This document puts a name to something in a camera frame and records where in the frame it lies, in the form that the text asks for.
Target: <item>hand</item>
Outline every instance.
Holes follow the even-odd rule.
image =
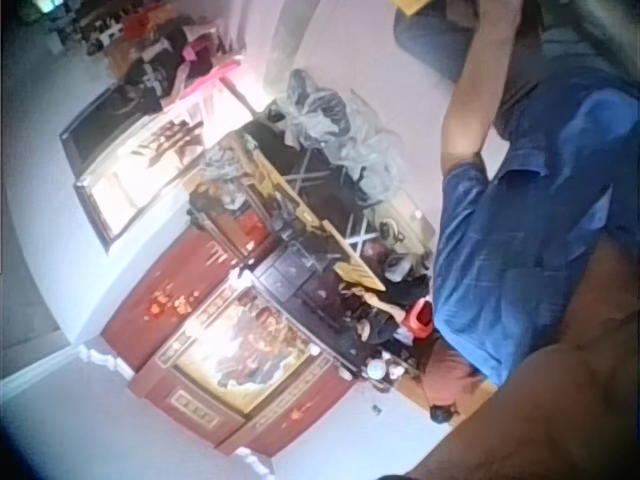
[[[365,292],[362,298],[371,306],[375,306],[378,303],[378,296],[375,293]]]
[[[364,294],[367,293],[367,291],[362,287],[353,287],[351,289],[351,293],[358,295],[359,297],[364,297]]]
[[[479,0],[480,25],[505,27],[515,33],[522,19],[524,0]]]

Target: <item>dark hair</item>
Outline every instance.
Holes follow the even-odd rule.
[[[131,110],[140,101],[139,88],[126,83],[118,85],[109,95],[109,111],[124,113]]]
[[[429,408],[429,416],[434,423],[441,425],[443,423],[449,423],[455,416],[455,413],[451,406],[434,405]]]
[[[337,350],[348,352],[356,348],[358,343],[358,333],[352,325],[345,325],[336,333],[334,345]]]

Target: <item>white wall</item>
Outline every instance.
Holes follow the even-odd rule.
[[[360,384],[276,455],[273,466],[278,480],[375,480],[412,469],[449,429],[398,392],[382,395]]]
[[[47,480],[257,480],[126,389],[120,374],[80,359],[2,406],[2,420]]]
[[[31,43],[16,48],[42,48],[30,38]],[[5,50],[11,52],[11,46]],[[144,245],[144,261],[129,272],[135,280],[184,229],[185,217],[170,217],[171,227],[163,225],[167,213],[173,213],[180,202],[161,205],[155,218],[137,226],[125,248],[107,254],[74,192],[74,177],[58,136],[113,80],[100,57],[91,59],[82,51],[53,57],[29,53],[27,48],[25,57],[35,59],[35,65],[21,66],[10,75],[15,78],[12,85],[3,88],[9,209],[27,264],[53,316],[71,341],[84,340],[100,331],[126,294],[125,288],[120,289],[119,295],[112,296],[118,300],[115,305],[96,310],[131,259]],[[156,232],[160,225],[163,228]],[[102,325],[83,328],[92,315]],[[79,338],[83,330],[87,335]]]

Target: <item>baseboard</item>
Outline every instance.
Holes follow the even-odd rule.
[[[135,376],[135,372],[120,357],[115,357],[108,353],[100,353],[94,348],[87,348],[85,345],[80,345],[78,354],[83,362],[91,362],[107,367],[112,372],[118,372],[129,381]]]
[[[0,404],[78,357],[78,346],[69,345],[0,381]]]

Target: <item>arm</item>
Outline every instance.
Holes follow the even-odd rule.
[[[380,300],[375,294],[370,294],[364,297],[365,301],[371,305],[372,307],[377,308],[378,310],[382,310],[383,312],[387,312],[389,315],[393,317],[393,319],[398,322],[398,325],[402,324],[402,321],[407,316],[407,312],[396,305],[392,305],[390,303],[385,303]]]
[[[182,91],[184,90],[184,84],[187,81],[187,75],[189,74],[189,67],[189,62],[185,62],[178,67],[178,71],[176,72],[176,81],[173,83],[171,94],[168,97],[160,100],[163,110],[170,105],[173,105],[182,94]]]
[[[507,79],[522,0],[481,0],[480,22],[442,126],[444,176],[463,163],[482,164],[480,151]]]

